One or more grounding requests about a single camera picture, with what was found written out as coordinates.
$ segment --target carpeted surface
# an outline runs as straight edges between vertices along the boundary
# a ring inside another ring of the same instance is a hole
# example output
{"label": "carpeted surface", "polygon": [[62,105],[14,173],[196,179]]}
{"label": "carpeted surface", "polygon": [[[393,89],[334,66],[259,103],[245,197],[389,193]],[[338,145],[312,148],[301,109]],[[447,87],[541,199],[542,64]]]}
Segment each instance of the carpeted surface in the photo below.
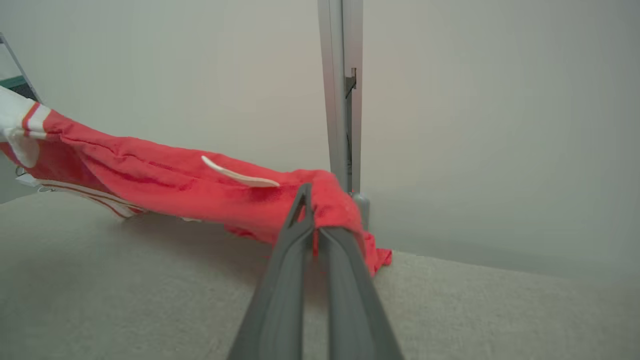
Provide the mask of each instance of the carpeted surface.
{"label": "carpeted surface", "polygon": [[[270,247],[80,198],[0,205],[0,359],[224,359]],[[305,359],[326,359],[311,264]],[[640,290],[396,252],[375,278],[407,359],[639,359]]]}

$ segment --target red garment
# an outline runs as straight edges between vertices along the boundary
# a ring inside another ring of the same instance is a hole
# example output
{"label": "red garment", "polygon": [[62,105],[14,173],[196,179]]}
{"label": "red garment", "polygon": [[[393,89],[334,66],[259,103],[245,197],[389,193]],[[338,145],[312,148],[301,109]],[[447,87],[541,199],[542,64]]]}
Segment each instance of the red garment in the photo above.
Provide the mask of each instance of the red garment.
{"label": "red garment", "polygon": [[[39,146],[35,166],[27,171],[45,186],[85,196],[121,217],[150,210],[223,223],[233,233],[274,244],[298,187],[312,183],[316,227],[345,227],[363,238],[372,274],[391,263],[391,251],[376,249],[374,236],[362,229],[357,206],[327,171],[277,172],[222,154],[110,136],[37,102],[23,116],[18,119],[24,129],[21,136],[35,139]],[[24,166],[11,144],[0,147]],[[202,155],[233,172],[271,179],[280,186],[238,183],[211,170]]]}

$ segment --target gray table surface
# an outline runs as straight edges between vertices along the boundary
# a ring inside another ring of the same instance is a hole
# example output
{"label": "gray table surface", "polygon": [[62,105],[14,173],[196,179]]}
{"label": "gray table surface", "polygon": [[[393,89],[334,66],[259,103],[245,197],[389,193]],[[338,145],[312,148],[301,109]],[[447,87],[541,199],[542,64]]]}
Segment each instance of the gray table surface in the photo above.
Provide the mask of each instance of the gray table surface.
{"label": "gray table surface", "polygon": [[[270,246],[64,193],[0,205],[0,359],[224,359]],[[326,359],[308,272],[305,359]],[[396,252],[374,280],[407,359],[640,359],[640,290]]]}

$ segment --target vertical metal frame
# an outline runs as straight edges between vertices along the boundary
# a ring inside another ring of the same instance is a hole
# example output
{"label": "vertical metal frame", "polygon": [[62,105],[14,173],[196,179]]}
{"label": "vertical metal frame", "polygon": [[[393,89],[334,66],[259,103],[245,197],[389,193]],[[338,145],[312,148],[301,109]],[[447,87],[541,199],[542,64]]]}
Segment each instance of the vertical metal frame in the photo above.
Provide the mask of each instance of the vertical metal frame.
{"label": "vertical metal frame", "polygon": [[342,0],[344,71],[356,77],[351,91],[351,191],[360,192],[362,144],[362,6],[363,0]]}
{"label": "vertical metal frame", "polygon": [[33,84],[31,84],[31,80],[29,80],[29,78],[27,77],[27,74],[24,72],[24,69],[22,68],[22,65],[20,65],[20,63],[18,62],[18,58],[15,57],[15,54],[13,53],[13,50],[11,50],[11,47],[9,46],[9,43],[6,41],[6,38],[4,37],[4,35],[2,33],[0,33],[0,44],[4,44],[4,46],[6,46],[6,49],[9,50],[9,54],[11,55],[11,58],[13,59],[13,62],[16,64],[16,66],[18,66],[18,69],[20,70],[20,73],[22,74],[22,77],[24,77],[24,80],[27,82],[27,85],[29,85],[29,87],[31,88],[31,92],[33,92],[33,95],[36,97],[36,100],[38,102],[42,102],[42,99],[40,98],[40,96],[36,92],[36,89],[33,87]]}
{"label": "vertical metal frame", "polygon": [[342,0],[318,0],[318,21],[331,171],[342,189],[349,191]]}

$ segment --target red stripe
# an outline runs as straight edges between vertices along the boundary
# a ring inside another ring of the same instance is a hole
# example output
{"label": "red stripe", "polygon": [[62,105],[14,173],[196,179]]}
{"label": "red stripe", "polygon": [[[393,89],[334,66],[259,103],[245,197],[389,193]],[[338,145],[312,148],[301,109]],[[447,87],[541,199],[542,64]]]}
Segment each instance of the red stripe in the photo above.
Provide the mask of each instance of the red stripe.
{"label": "red stripe", "polygon": [[45,183],[42,183],[41,185],[42,186],[46,186],[48,188],[61,188],[61,189],[73,190],[75,192],[83,193],[83,194],[89,195],[91,197],[99,197],[101,199],[106,199],[106,200],[109,200],[109,201],[117,202],[118,204],[121,204],[121,205],[124,205],[124,206],[127,206],[127,207],[135,206],[135,205],[132,205],[132,204],[127,204],[126,202],[122,202],[122,201],[118,201],[118,200],[112,199],[110,197],[106,197],[106,196],[102,196],[102,195],[96,195],[94,193],[89,193],[89,192],[84,192],[82,190],[78,190],[78,189],[75,189],[75,188],[70,188],[68,186],[45,184]]}
{"label": "red stripe", "polygon": [[39,106],[40,106],[39,102],[34,102],[33,105],[31,106],[31,109],[27,111],[27,115],[25,115],[24,118],[22,118],[23,129],[29,130],[29,119],[31,119],[31,117],[33,116],[33,113],[36,112]]}
{"label": "red stripe", "polygon": [[95,197],[91,197],[91,199],[96,200],[97,202],[101,203],[102,205],[105,205],[107,208],[111,209],[116,215],[118,215],[121,218],[127,218],[126,216],[124,216],[123,214],[119,213],[116,211],[116,209],[112,208],[111,205],[107,204],[104,201],[98,200]]}

